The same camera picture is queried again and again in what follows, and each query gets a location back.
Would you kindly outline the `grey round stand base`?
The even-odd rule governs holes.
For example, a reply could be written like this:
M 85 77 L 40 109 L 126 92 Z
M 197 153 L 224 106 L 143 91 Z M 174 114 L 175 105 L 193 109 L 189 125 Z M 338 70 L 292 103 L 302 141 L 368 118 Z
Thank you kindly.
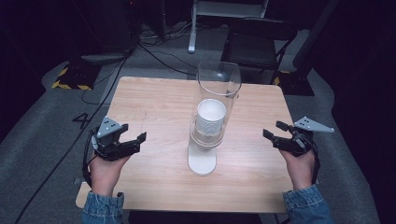
M 104 65 L 118 63 L 129 56 L 125 52 L 108 52 L 102 54 L 81 55 L 80 59 L 86 63 Z

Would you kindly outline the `white metal stand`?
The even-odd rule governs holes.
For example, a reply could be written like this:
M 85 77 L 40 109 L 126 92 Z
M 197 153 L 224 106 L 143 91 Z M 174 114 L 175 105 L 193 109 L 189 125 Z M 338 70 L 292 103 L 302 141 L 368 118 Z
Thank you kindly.
M 197 36 L 197 20 L 199 16 L 211 16 L 222 18 L 263 18 L 269 0 L 261 0 L 259 4 L 220 2 L 220 0 L 193 0 L 191 8 L 191 33 L 188 53 L 195 52 Z

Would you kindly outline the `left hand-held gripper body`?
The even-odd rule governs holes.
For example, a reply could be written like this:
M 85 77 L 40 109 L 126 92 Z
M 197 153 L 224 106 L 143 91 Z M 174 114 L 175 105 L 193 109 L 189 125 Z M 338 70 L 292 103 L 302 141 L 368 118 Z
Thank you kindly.
M 117 161 L 127 157 L 127 149 L 120 142 L 121 134 L 116 132 L 117 123 L 115 120 L 105 116 L 101 124 L 92 131 L 92 146 L 94 154 L 106 161 Z

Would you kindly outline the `white paper cup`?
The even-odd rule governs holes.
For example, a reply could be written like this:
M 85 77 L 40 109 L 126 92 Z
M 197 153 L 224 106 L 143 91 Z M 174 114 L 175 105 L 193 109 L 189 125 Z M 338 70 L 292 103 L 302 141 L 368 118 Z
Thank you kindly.
M 216 99 L 204 99 L 197 106 L 195 129 L 205 136 L 214 136 L 221 132 L 226 116 L 226 107 Z

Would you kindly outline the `person's right hand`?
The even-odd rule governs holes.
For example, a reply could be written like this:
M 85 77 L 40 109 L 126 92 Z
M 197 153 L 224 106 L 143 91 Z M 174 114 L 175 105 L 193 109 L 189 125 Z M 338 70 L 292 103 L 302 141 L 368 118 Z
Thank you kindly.
M 284 150 L 280 150 L 280 154 L 286 161 L 293 189 L 300 190 L 312 186 L 315 165 L 314 154 L 309 151 L 304 155 L 294 157 L 291 153 Z

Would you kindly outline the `black base with hazard tape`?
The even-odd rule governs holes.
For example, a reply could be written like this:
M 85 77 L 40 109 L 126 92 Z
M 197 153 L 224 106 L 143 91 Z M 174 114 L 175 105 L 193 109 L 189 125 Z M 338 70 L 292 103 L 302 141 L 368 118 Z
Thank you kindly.
M 65 90 L 92 90 L 98 71 L 92 66 L 72 66 L 69 63 L 62 69 L 52 88 Z

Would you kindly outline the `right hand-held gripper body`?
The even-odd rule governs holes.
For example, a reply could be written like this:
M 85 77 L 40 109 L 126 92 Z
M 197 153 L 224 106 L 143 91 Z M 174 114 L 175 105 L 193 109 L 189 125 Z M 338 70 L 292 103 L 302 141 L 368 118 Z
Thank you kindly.
M 290 125 L 291 138 L 276 137 L 273 147 L 287 151 L 294 157 L 304 155 L 315 147 L 313 132 L 333 133 L 334 128 L 323 125 L 308 117 L 302 117 Z

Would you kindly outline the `black folding chair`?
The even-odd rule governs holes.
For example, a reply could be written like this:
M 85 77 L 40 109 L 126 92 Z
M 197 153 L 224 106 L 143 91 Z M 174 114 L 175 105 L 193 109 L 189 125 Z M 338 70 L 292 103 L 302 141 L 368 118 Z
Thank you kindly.
M 289 21 L 246 17 L 235 21 L 227 34 L 221 60 L 239 66 L 271 70 L 272 84 L 288 45 L 298 29 Z

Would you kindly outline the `person's left hand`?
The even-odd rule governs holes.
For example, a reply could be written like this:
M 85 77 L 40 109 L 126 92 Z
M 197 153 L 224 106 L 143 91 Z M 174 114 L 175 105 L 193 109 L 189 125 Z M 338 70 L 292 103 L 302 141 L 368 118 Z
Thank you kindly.
M 100 157 L 95 157 L 90 163 L 92 192 L 101 196 L 112 197 L 122 167 L 128 160 L 129 157 L 117 161 L 106 161 Z

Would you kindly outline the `clear cup dispenser white base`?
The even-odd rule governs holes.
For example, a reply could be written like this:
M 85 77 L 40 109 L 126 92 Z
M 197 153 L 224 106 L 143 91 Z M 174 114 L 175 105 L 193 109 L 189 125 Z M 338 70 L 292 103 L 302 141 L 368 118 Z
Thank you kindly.
M 217 147 L 222 143 L 241 87 L 240 69 L 236 63 L 200 62 L 198 64 L 188 144 L 188 165 L 197 175 L 209 175 L 215 170 Z M 197 106 L 204 99 L 219 100 L 226 107 L 222 130 L 214 136 L 202 135 L 195 129 Z

